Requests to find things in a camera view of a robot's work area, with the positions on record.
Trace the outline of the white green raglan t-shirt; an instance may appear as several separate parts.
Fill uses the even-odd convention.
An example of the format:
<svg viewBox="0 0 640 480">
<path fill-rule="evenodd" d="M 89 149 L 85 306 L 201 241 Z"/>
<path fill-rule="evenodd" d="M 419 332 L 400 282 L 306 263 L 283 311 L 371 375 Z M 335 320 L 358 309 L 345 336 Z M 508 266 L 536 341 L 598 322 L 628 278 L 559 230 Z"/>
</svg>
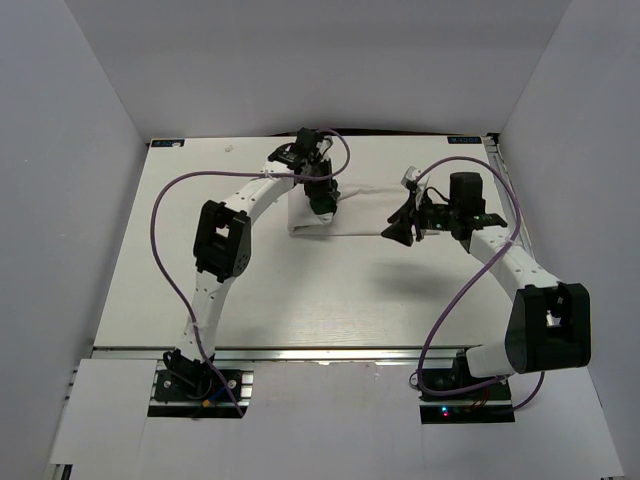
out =
<svg viewBox="0 0 640 480">
<path fill-rule="evenodd" d="M 368 186 L 346 184 L 339 188 L 337 210 L 327 220 L 313 213 L 310 199 L 301 187 L 288 193 L 287 228 L 292 236 L 355 237 L 379 236 L 387 219 L 408 198 L 400 185 Z"/>
</svg>

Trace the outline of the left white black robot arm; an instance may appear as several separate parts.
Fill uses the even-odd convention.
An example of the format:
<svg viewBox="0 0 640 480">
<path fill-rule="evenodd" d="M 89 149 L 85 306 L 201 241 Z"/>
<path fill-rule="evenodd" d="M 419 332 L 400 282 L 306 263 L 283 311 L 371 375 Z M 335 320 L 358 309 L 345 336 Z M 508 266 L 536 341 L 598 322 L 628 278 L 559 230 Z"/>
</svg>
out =
<svg viewBox="0 0 640 480">
<path fill-rule="evenodd" d="M 208 200 L 202 206 L 192 249 L 194 295 L 178 295 L 188 320 L 177 346 L 163 355 L 170 381 L 183 396 L 207 401 L 223 392 L 231 402 L 237 400 L 228 378 L 213 364 L 224 302 L 249 265 L 253 224 L 280 197 L 298 189 L 308 225 L 332 222 L 340 196 L 338 172 L 328 155 L 334 137 L 329 130 L 300 129 L 294 141 L 267 157 L 259 172 L 244 175 L 246 185 L 225 200 Z"/>
</svg>

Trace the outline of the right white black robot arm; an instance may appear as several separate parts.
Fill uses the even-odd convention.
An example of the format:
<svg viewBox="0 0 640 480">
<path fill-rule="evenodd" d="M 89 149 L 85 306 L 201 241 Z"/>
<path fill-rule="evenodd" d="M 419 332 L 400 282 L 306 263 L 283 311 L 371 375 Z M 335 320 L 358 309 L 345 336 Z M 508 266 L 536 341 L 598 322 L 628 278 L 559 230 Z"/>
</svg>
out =
<svg viewBox="0 0 640 480">
<path fill-rule="evenodd" d="M 449 194 L 434 202 L 422 174 L 402 180 L 406 202 L 388 219 L 382 237 L 410 246 L 428 231 L 448 232 L 481 262 L 512 302 L 506 331 L 497 340 L 463 349 L 447 375 L 418 367 L 414 388 L 426 397 L 477 397 L 515 374 L 585 367 L 591 360 L 591 301 L 580 283 L 566 283 L 539 266 L 512 237 L 506 221 L 486 210 L 483 180 L 475 172 L 450 176 Z"/>
</svg>

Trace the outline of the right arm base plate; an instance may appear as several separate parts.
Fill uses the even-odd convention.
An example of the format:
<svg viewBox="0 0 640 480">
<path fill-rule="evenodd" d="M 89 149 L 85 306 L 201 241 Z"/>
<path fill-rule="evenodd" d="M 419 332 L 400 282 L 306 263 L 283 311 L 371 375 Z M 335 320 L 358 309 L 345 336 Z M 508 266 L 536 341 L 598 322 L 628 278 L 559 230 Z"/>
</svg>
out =
<svg viewBox="0 0 640 480">
<path fill-rule="evenodd" d="M 421 379 L 424 385 L 433 391 L 472 387 L 471 391 L 447 395 L 433 395 L 420 391 L 419 410 L 422 425 L 498 424 L 515 421 L 508 382 L 504 380 L 480 387 L 490 378 L 475 378 L 470 374 L 465 350 L 456 353 L 450 366 L 425 366 Z"/>
</svg>

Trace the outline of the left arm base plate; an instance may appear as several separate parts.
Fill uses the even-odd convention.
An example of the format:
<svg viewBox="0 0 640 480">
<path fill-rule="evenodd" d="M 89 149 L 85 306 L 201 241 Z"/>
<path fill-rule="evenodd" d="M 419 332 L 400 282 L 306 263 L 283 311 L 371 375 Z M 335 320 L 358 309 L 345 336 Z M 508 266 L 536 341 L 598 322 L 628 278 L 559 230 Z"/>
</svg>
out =
<svg viewBox="0 0 640 480">
<path fill-rule="evenodd" d="M 253 388 L 253 371 L 222 369 L 233 396 L 246 412 Z M 220 379 L 211 374 L 194 387 L 167 368 L 158 369 L 152 385 L 148 407 L 152 418 L 239 419 L 241 415 Z"/>
</svg>

